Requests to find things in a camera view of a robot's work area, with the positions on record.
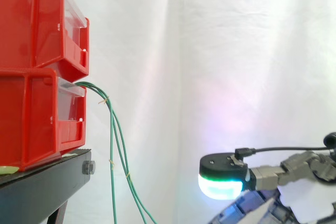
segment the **stacked storage bin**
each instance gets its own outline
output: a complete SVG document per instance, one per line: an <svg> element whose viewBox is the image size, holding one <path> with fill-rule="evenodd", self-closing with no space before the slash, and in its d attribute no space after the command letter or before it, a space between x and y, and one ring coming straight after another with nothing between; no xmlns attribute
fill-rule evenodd
<svg viewBox="0 0 336 224"><path fill-rule="evenodd" d="M73 0L0 6L0 166L26 170L85 143L89 21Z"/></svg>

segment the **green cable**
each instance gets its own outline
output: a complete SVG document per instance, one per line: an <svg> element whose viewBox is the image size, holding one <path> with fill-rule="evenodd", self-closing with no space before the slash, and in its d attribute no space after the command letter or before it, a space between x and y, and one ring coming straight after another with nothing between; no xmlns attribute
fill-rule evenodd
<svg viewBox="0 0 336 224"><path fill-rule="evenodd" d="M153 221L154 224L157 224L156 221L154 220L154 218L151 216L151 214L148 212L148 210L145 208L145 206L143 205L143 203L141 202L136 190L135 190L135 187L133 185L133 182L131 181L131 178L130 178L130 172L129 172L129 167L128 167L128 159L127 159L127 152L126 152L126 147L125 147L125 142L124 142L124 137L123 137L123 134L122 134L122 130L121 130L121 126L120 126L120 122L117 118L117 115L115 114L115 112L113 111L112 109L112 105L111 105L111 101L109 99L109 97L107 96L107 94L101 90L100 88L98 88L97 86L95 86L94 84L90 83L90 82L78 82L76 83L76 85L78 86L83 86L83 87L87 87L91 90L93 90L95 93L99 94L104 100L106 100L106 104L108 106L108 109L110 111L110 114L111 114L111 124L110 124L110 127L111 127L111 133L110 133L110 151L112 152L113 151L113 131L114 131L114 135L115 135L115 139L116 139L116 143L117 143L117 147L118 147L118 152L119 152L119 156L120 156L120 159L121 159L121 163L122 163L122 166L123 166L123 170L124 170L124 173L127 177L127 182L128 182L128 185L130 187L130 190L131 190L131 193L132 193L132 196L134 198L134 201L139 209L139 212L141 214L141 217L143 219L143 222L146 224L146 219L142 213L142 210L139 206L139 203L141 205L141 207L143 208L143 210L148 214L148 216L151 218L151 220ZM120 133L120 138L121 138L121 142L122 142L122 147L123 147L123 152L124 152L124 159L125 161L123 160L123 157L122 157L122 153L121 153L121 148L120 148L120 144L119 144L119 139L118 139L118 134L117 134L117 129L116 129L116 125L115 125L115 122L114 122L114 119L116 120L117 122L117 125L118 125L118 130L119 130L119 133ZM113 160L113 154L110 153L110 159L111 161ZM111 167L111 187L112 187L112 204L113 204L113 218L114 218L114 223L117 223L117 218L116 218L116 212L115 212L115 198L114 198L114 177L113 177L113 165L110 164L110 167Z"/></svg>

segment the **metal bolt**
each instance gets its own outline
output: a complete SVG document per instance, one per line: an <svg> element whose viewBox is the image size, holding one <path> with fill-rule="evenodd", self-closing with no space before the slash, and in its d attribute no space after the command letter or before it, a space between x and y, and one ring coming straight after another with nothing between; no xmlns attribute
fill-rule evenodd
<svg viewBox="0 0 336 224"><path fill-rule="evenodd" d="M84 161L83 163L83 174L92 175L96 170L95 161Z"/></svg>

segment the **white fabric curtain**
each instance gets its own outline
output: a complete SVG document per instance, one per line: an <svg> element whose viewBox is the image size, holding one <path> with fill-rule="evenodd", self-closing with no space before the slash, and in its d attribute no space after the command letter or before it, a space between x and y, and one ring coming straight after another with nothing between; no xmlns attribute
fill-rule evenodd
<svg viewBox="0 0 336 224"><path fill-rule="evenodd" d="M321 146L336 131L336 0L75 0L91 23L90 76L121 121L132 181L160 224L230 204L198 188L203 155ZM112 223L108 110L88 94L91 181L68 223ZM276 165L291 152L246 159ZM115 150L119 223L141 223ZM257 223L258 211L245 219Z"/></svg>

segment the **green light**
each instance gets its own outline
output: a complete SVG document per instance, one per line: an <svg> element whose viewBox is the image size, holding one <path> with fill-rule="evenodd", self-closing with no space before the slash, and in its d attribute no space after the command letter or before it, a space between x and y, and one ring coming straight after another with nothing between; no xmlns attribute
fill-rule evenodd
<svg viewBox="0 0 336 224"><path fill-rule="evenodd" d="M201 191L212 199L229 200L236 199L243 189L241 181L213 181L198 175L198 185Z"/></svg>

